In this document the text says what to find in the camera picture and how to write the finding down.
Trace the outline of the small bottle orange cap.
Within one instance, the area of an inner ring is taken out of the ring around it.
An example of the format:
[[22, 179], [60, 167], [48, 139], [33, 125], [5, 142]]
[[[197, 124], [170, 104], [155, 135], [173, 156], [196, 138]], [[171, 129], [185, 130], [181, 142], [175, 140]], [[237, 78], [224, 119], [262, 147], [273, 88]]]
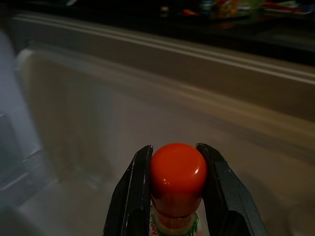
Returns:
[[201, 236], [197, 209], [207, 164], [194, 147], [173, 143], [159, 148], [150, 162], [149, 236]]

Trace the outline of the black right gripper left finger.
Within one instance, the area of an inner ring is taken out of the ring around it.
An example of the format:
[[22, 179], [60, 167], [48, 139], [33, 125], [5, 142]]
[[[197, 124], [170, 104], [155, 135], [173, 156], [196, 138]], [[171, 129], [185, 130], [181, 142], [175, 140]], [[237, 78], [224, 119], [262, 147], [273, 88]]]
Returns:
[[136, 152], [112, 194], [103, 236], [149, 236], [153, 147]]

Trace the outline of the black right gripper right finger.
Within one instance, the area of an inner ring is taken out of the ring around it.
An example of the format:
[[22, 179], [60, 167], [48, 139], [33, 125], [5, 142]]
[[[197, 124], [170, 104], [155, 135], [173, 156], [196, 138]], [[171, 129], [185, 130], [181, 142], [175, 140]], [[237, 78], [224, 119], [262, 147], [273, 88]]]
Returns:
[[210, 236], [268, 236], [254, 200], [218, 150], [198, 143], [207, 164], [202, 200]]

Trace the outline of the colourful food packet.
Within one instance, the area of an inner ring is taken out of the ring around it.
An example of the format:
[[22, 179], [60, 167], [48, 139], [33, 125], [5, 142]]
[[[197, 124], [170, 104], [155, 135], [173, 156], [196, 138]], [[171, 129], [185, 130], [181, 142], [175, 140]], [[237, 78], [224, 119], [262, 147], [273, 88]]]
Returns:
[[238, 11], [239, 0], [214, 0], [213, 19], [232, 18]]

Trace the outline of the translucent white fridge drawer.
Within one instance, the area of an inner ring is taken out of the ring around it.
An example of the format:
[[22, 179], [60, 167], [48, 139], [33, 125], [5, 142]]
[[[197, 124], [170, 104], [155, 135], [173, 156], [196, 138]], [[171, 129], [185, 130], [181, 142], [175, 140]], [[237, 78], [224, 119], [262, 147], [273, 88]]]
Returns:
[[24, 49], [16, 70], [54, 172], [20, 212], [45, 235], [101, 236], [138, 150], [206, 143], [268, 236], [315, 236], [315, 122], [63, 49]]

